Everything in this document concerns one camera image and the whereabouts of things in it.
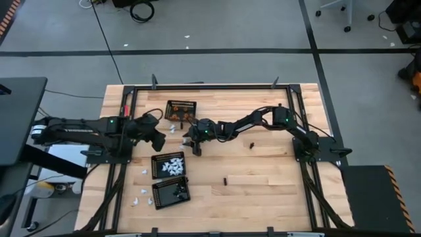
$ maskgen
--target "black tray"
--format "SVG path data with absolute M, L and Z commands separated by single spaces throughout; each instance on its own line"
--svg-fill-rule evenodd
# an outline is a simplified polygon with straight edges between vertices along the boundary
M 170 207 L 172 205 L 190 201 L 190 193 L 189 187 L 187 187 L 187 182 L 188 179 L 183 176 L 152 185 L 155 209 L 159 210 L 165 207 Z M 184 199 L 180 199 L 174 195 L 174 192 L 177 191 L 178 186 L 182 186 L 186 189 L 186 192 L 180 194 L 184 197 Z
M 196 117 L 196 104 L 195 101 L 173 101 L 170 100 L 166 103 L 165 119 L 169 121 L 187 122 L 187 118 Z
M 162 171 L 162 165 L 165 162 L 169 162 L 173 158 L 183 158 L 183 173 L 178 175 L 170 175 L 167 171 Z M 186 159 L 184 159 L 184 152 L 174 152 L 162 155 L 153 155 L 152 159 L 152 179 L 168 178 L 168 177 L 179 177 L 186 175 Z

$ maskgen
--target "concrete floor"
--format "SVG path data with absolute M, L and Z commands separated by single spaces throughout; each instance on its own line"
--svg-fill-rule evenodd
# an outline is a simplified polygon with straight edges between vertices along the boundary
M 347 34 L 343 32 L 346 14 L 339 9 L 315 17 L 318 6 L 326 2 L 305 0 L 319 49 L 407 47 L 396 33 L 379 29 L 377 20 L 366 21 L 369 14 L 377 17 L 391 0 L 356 1 L 353 29 Z M 162 0 L 153 4 L 155 17 L 146 24 L 133 22 L 111 1 L 97 6 L 112 50 L 310 49 L 296 0 Z M 386 15 L 382 24 L 393 27 Z M 13 52 L 93 50 L 106 51 L 107 47 L 92 9 L 80 8 L 78 0 L 26 0 L 0 46 L 0 51 Z M 421 114 L 408 86 L 396 77 L 412 56 L 323 54 L 320 58 L 343 141 L 354 150 L 349 163 L 392 166 L 414 226 L 421 231 L 421 186 L 417 184 Z M 148 84 L 152 73 L 161 84 L 272 82 L 277 76 L 279 82 L 319 83 L 313 56 L 304 53 L 127 55 L 115 60 L 127 84 Z M 109 56 L 0 57 L 0 71 L 2 77 L 45 76 L 48 89 L 77 95 L 102 96 L 107 84 L 119 84 Z M 101 103 L 100 99 L 46 92 L 41 106 L 56 117 L 96 119 Z M 57 208 L 64 203 L 66 209 Z M 78 199 L 42 200 L 34 220 L 45 225 L 77 207 Z M 22 214 L 12 236 L 26 234 L 20 228 L 21 219 Z M 75 219 L 73 213 L 38 236 L 70 232 Z

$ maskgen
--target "small white piece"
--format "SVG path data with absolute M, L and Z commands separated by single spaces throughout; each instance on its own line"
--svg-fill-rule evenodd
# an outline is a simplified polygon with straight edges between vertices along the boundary
M 136 206 L 138 204 L 139 204 L 139 199 L 136 197 L 135 200 L 133 201 L 133 206 L 132 207 L 134 207 L 134 206 Z

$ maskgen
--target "wooden tabletop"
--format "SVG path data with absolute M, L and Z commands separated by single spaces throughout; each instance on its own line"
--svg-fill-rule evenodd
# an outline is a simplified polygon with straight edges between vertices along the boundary
M 101 111 L 102 117 L 118 115 L 123 86 L 108 86 Z M 310 124 L 328 130 L 328 121 L 317 84 L 301 84 L 303 100 Z M 197 102 L 197 118 L 217 122 L 235 122 L 252 110 L 281 103 L 287 107 L 282 90 L 165 90 L 142 91 L 137 96 L 136 117 L 160 108 L 168 100 Z M 181 151 L 182 135 L 189 125 L 170 133 L 171 122 L 162 119 L 157 129 L 166 134 L 161 152 L 150 143 L 140 142 L 134 148 L 128 165 L 119 232 L 264 232 L 268 226 L 275 231 L 310 230 L 309 216 L 299 164 L 295 161 L 292 135 L 286 131 L 267 131 L 254 127 L 227 143 L 217 141 L 202 145 L 202 156 L 184 148 L 191 201 L 155 210 L 148 205 L 152 197 L 151 156 Z M 249 144 L 255 143 L 253 149 Z M 347 194 L 339 169 L 330 163 L 318 163 L 325 198 L 341 216 L 353 225 Z M 83 227 L 101 204 L 109 165 L 100 165 L 87 178 L 75 229 Z M 138 198 L 139 204 L 133 206 Z M 315 201 L 318 225 L 322 226 L 320 210 Z M 111 226 L 114 204 L 110 205 L 107 226 Z

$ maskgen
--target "brown object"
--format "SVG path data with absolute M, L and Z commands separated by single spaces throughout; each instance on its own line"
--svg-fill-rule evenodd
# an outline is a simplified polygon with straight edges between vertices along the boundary
M 108 86 L 101 116 L 117 115 L 123 86 Z M 317 84 L 301 84 L 309 122 L 329 133 L 328 122 Z M 234 122 L 253 109 L 282 103 L 287 97 L 282 90 L 183 90 L 140 91 L 135 117 L 154 109 L 165 108 L 169 99 L 197 101 L 198 118 Z M 271 121 L 271 116 L 264 116 Z M 310 230 L 309 216 L 299 164 L 294 159 L 292 135 L 286 131 L 267 131 L 257 126 L 238 138 L 227 142 L 202 144 L 202 157 L 192 155 L 185 148 L 187 177 L 191 201 L 162 210 L 148 205 L 151 175 L 151 156 L 180 151 L 185 131 L 168 129 L 170 121 L 162 119 L 157 130 L 167 135 L 160 153 L 150 143 L 141 142 L 134 148 L 132 162 L 128 165 L 119 232 L 150 232 L 158 227 L 160 232 L 265 232 L 268 226 L 275 231 Z M 259 141 L 253 149 L 249 145 Z M 331 163 L 319 163 L 320 178 L 326 199 L 349 225 L 353 225 L 347 194 L 340 170 Z M 83 227 L 101 204 L 107 182 L 109 165 L 100 165 L 85 182 L 75 229 Z M 221 180 L 228 181 L 225 186 Z M 148 190 L 143 195 L 141 189 Z M 133 200 L 139 204 L 132 207 Z M 319 226 L 322 219 L 318 202 L 314 198 Z M 111 227 L 114 202 L 111 203 L 107 227 Z

